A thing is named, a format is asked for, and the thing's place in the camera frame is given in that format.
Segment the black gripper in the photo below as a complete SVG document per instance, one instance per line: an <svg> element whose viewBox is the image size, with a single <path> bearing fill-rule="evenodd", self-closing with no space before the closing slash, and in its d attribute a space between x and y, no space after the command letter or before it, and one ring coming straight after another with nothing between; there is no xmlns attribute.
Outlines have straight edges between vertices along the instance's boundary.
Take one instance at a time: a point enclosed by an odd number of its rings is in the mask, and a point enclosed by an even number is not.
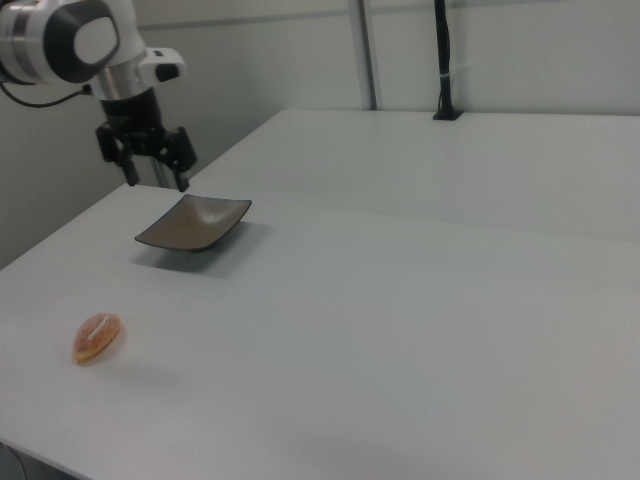
<svg viewBox="0 0 640 480"><path fill-rule="evenodd" d="M129 186L140 178L135 155L158 157L171 171L176 188L189 188L187 172L197 161L189 136L183 127L167 131L162 125L159 103L153 89L124 100L101 100L106 122L95 133L102 158L120 168Z"/></svg>

